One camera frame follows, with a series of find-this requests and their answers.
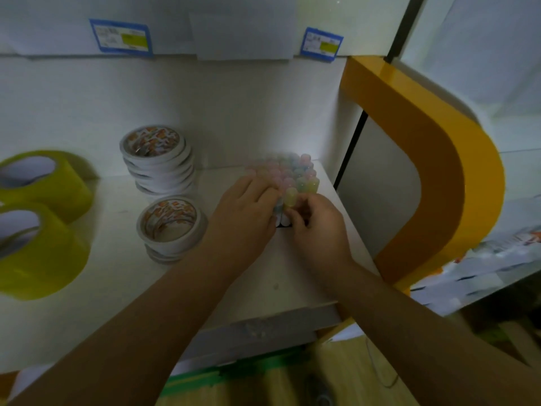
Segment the shelf surface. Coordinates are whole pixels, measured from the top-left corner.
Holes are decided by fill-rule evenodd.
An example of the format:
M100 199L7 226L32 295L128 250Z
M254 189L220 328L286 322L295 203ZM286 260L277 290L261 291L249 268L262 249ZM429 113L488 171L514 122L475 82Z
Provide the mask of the shelf surface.
M354 259L374 273L375 265L321 163L319 193L342 212ZM222 193L243 168L198 171L195 199L210 216ZM92 243L85 269L64 289L35 301L0 295L0 372L56 362L152 285L168 269L146 254L135 231L149 200L129 175L91 181L91 210L72 224ZM268 317L334 301L315 285L293 245L293 230L278 228L255 263L231 286L203 330Z

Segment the stack of tape rolls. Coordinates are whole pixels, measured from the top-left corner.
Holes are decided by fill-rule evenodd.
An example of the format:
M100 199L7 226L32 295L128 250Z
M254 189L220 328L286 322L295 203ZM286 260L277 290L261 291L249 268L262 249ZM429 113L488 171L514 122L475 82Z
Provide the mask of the stack of tape rolls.
M20 300L43 298L70 283L90 252L47 206L0 207L0 291Z
M46 205L70 223L92 205L92 194L57 151L33 151L0 162L0 203L31 201Z
M205 214L193 200L179 195L154 201L137 221L137 232L148 255L164 265L179 261L203 238L206 229Z
M175 130L162 126L136 129L122 138L120 151L135 185L145 195L156 199L194 189L192 147Z

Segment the price tag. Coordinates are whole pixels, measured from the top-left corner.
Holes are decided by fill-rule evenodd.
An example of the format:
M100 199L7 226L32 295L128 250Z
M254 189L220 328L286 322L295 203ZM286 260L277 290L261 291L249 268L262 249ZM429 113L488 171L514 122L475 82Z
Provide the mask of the price tag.
M90 20L102 52L152 56L148 26L108 20Z
M301 55L334 61L343 37L308 27L302 40Z

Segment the person's left hand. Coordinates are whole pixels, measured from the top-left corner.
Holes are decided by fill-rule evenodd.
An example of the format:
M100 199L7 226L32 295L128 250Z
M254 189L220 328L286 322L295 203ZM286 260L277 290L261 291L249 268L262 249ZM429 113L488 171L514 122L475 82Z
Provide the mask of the person's left hand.
M279 198L276 184L258 176L241 177L220 199L199 250L238 277L276 232L273 208Z

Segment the yellow-green label section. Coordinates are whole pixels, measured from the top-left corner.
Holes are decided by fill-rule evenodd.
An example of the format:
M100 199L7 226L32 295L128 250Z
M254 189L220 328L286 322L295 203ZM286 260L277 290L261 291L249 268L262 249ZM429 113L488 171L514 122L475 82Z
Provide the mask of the yellow-green label section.
M335 54L338 51L338 46L336 44L326 43L321 41L321 46L319 47L321 51L330 52Z
M134 47L148 48L147 38L145 36L134 36L132 34L122 34L122 42Z

